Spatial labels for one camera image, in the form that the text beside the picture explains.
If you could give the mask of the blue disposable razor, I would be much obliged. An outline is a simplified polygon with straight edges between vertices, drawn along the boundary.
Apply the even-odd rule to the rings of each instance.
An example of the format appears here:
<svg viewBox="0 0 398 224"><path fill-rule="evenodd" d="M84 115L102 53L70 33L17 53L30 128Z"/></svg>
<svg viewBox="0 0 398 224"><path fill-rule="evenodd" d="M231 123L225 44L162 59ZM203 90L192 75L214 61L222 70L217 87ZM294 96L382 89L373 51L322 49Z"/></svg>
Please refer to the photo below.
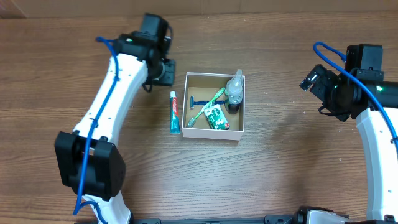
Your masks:
<svg viewBox="0 0 398 224"><path fill-rule="evenodd" d="M194 96L190 97L190 109L194 109L195 105L206 105L209 101L195 101ZM223 100L216 100L212 102L213 105L223 105L225 102Z"/></svg>

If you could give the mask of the Colgate toothpaste tube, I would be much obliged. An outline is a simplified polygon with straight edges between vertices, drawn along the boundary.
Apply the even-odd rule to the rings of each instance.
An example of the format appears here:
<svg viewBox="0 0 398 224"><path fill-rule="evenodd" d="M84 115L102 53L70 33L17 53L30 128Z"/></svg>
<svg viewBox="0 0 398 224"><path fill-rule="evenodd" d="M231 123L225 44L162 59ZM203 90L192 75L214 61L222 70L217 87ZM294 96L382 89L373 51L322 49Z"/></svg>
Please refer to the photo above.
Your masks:
<svg viewBox="0 0 398 224"><path fill-rule="evenodd" d="M180 134L180 123L178 118L178 103L176 92L170 92L170 133Z"/></svg>

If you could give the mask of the green white toothbrush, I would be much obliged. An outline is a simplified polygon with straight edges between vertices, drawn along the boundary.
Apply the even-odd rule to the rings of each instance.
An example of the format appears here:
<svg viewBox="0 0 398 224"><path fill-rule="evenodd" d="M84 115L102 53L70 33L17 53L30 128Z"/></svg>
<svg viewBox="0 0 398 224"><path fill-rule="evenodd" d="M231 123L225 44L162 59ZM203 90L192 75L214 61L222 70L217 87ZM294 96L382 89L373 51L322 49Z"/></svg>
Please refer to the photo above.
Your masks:
<svg viewBox="0 0 398 224"><path fill-rule="evenodd" d="M204 113L204 111L206 109L208 109L211 106L214 106L215 104L218 104L218 98L222 96L222 94L225 92L226 88L221 88L215 95L214 97L208 101L205 105L203 105L203 107L201 108L201 110L195 115L193 116L190 121L187 124L188 128L192 128L195 123L196 120Z"/></svg>

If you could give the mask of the clear bottle dark liquid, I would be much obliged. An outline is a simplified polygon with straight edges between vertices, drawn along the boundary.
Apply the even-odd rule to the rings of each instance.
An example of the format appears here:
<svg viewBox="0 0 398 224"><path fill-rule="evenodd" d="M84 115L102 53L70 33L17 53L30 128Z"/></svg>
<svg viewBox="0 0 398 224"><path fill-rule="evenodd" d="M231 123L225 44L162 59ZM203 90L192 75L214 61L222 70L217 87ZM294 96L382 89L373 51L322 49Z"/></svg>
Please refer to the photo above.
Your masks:
<svg viewBox="0 0 398 224"><path fill-rule="evenodd" d="M243 71L238 69L226 84L224 105L229 114L236 114L243 100Z"/></svg>

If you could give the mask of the green white soap packet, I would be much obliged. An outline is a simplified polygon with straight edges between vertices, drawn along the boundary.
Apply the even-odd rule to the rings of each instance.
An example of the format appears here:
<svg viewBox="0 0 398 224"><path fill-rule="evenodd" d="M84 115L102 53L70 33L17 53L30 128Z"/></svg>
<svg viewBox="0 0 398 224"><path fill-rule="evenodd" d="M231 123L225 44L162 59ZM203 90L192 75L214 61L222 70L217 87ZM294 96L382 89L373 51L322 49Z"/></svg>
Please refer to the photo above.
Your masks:
<svg viewBox="0 0 398 224"><path fill-rule="evenodd" d="M211 129L228 130L230 125L219 104L212 104L204 110L207 122Z"/></svg>

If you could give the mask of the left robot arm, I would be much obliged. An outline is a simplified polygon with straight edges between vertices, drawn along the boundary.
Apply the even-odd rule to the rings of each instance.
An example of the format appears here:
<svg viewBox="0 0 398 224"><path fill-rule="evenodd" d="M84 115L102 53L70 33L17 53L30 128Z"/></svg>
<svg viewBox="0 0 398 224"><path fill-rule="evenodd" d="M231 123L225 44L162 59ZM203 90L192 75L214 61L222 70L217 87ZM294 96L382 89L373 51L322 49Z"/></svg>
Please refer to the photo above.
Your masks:
<svg viewBox="0 0 398 224"><path fill-rule="evenodd" d="M54 148L62 184L76 194L73 214L85 206L98 223L132 223L121 188L126 165L118 151L124 120L140 88L170 86L173 41L163 31L134 31L117 39L97 37L109 49L109 67L90 108L70 133L59 132Z"/></svg>

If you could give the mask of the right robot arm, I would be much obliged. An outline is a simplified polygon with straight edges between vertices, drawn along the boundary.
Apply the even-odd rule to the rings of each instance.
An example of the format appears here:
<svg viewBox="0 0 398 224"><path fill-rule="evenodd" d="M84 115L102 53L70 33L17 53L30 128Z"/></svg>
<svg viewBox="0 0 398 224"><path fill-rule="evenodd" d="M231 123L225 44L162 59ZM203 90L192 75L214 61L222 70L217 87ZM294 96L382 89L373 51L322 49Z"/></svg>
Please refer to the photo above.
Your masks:
<svg viewBox="0 0 398 224"><path fill-rule="evenodd" d="M397 126L397 83L382 82L383 72L352 68L350 71L381 101L391 123ZM300 88L310 89L331 109L332 116L346 121L351 116L363 142L368 182L368 206L365 221L354 221L331 210L300 207L292 223L397 223L397 151L382 114L357 84L316 65L303 79Z"/></svg>

